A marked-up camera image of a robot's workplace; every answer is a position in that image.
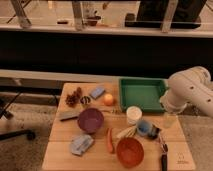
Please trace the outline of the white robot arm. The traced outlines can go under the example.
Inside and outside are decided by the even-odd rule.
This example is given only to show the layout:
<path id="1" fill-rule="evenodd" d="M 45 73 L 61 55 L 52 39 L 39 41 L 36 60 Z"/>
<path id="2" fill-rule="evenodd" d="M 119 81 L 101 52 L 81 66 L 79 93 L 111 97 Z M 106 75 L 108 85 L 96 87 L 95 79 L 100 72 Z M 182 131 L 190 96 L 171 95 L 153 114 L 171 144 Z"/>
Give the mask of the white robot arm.
<path id="1" fill-rule="evenodd" d="M 170 128 L 188 103 L 213 118 L 213 90 L 209 88 L 210 83 L 210 72 L 201 66 L 172 74 L 167 80 L 168 89 L 159 100 L 165 110 L 163 126 Z"/>

